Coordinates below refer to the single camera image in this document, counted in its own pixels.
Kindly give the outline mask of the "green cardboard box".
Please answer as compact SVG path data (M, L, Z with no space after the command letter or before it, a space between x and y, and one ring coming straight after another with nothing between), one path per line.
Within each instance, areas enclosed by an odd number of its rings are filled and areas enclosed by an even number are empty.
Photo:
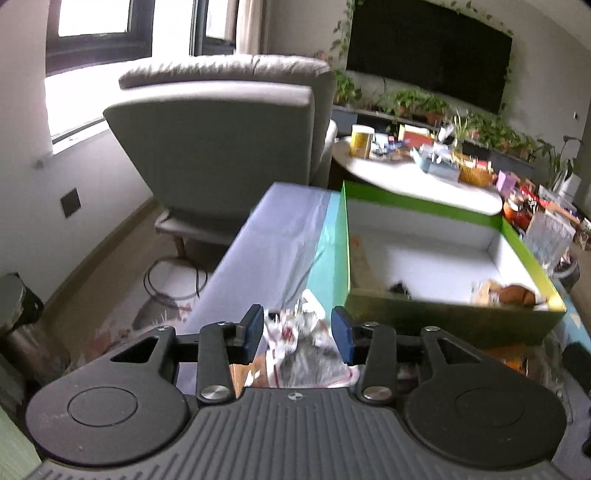
M481 348L537 345L567 307L535 257L501 216L346 182L339 204L338 302L358 322L401 335L440 327ZM520 284L543 296L534 308L471 303L485 280Z

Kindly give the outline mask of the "spider plant in vase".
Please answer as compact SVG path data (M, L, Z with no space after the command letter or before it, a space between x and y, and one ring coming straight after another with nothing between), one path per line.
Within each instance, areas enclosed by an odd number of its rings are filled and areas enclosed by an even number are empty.
M461 114L456 111L446 119L445 134L445 142L451 145L455 152L462 153L467 141L479 139L480 129L471 114Z

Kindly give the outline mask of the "teal storage tray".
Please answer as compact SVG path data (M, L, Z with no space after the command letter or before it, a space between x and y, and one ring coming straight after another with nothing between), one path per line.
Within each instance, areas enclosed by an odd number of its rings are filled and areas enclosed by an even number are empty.
M451 158L441 156L433 150L426 149L425 145L421 149L413 148L411 150L411 157L424 173L449 182L459 181L460 168Z

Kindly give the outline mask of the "black wall television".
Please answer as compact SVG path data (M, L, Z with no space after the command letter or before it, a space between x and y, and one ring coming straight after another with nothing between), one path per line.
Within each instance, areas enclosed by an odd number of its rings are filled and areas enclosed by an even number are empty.
M453 97L497 113L510 35L430 1L365 1L355 8L346 69Z

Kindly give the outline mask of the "black wall socket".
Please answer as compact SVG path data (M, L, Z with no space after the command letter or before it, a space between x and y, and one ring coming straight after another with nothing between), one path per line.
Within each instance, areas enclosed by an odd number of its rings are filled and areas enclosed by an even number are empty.
M71 217L81 208L81 201L76 188L69 191L60 199L62 212L65 218Z

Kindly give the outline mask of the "wicker basket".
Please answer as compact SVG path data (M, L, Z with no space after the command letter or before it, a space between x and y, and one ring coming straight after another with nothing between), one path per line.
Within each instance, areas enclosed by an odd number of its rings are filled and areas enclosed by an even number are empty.
M475 187L487 187L493 184L496 174L490 161L474 159L458 153L453 154L453 159L459 167L460 182Z

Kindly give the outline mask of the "white crinkled snack packet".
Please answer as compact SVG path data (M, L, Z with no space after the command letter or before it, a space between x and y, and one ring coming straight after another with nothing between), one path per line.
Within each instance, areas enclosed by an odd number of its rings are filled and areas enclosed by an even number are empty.
M325 309L311 290L293 308L267 311L263 337L270 387L342 388L360 378L358 368L342 361Z

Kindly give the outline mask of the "patterned blue grey tablecloth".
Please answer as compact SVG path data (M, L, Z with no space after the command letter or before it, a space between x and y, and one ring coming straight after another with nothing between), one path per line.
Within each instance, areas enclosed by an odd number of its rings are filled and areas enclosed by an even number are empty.
M338 277L349 268L338 259L344 245L338 232L341 201L342 190L271 186L216 268L186 331L195 333L216 321L237 321L253 304L270 310L290 308L307 289L325 310L342 306L338 297L345 290ZM589 334L570 298L553 285L567 312L549 335L562 345L588 345Z

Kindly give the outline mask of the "yellow sachima snack packet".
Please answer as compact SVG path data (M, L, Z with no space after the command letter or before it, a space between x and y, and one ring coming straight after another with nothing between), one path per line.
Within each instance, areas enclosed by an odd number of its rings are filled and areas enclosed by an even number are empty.
M544 305L546 299L520 284L502 285L495 280L485 280L473 288L471 303L488 307L534 308Z

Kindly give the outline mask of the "yellow can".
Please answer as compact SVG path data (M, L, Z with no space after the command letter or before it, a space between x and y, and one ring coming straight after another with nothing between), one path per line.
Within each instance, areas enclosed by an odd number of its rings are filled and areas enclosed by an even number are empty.
M354 124L349 139L349 155L368 159L374 141L375 129L366 125Z

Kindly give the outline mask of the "black framed window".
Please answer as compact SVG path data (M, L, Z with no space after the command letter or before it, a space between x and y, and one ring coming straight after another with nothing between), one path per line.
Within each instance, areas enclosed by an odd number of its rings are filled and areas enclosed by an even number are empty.
M51 1L45 73L235 51L238 1Z

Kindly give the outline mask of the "round white coffee table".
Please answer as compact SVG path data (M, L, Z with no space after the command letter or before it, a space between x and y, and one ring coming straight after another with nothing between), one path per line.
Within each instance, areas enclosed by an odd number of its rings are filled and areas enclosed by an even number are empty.
M494 216L503 202L493 188L480 188L423 172L413 161L380 162L349 155L349 137L332 145L332 158L354 177L391 193Z

